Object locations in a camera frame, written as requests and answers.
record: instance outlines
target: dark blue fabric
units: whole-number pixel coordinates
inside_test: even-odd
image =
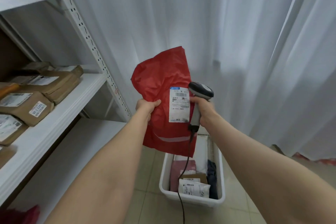
[[[208,160],[208,174],[207,174],[208,184],[210,184],[209,198],[218,199],[217,195],[217,172],[216,163]]]

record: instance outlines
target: pink package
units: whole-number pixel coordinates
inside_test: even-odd
[[[170,191],[177,192],[179,190],[179,177],[181,170],[183,171],[186,166],[186,160],[174,160],[170,169]],[[187,170],[196,171],[195,160],[189,160]]]

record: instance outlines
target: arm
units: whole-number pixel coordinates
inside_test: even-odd
[[[151,112],[161,103],[137,103],[131,120],[87,163],[46,223],[123,223]]]
[[[336,223],[336,190],[296,161],[241,133],[202,98],[201,125],[267,223]]]

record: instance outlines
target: person's right hand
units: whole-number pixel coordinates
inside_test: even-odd
[[[210,122],[211,118],[217,115],[213,103],[199,97],[190,97],[190,102],[198,104],[199,111],[201,112],[200,123],[206,128],[206,125]]]

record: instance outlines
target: red plastic mailer bag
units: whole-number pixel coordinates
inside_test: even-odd
[[[134,88],[146,101],[161,99],[147,126],[143,145],[159,151],[188,156],[188,124],[194,110],[189,102],[191,81],[182,46],[159,53],[138,64],[131,78]],[[194,155],[196,136],[190,145]]]

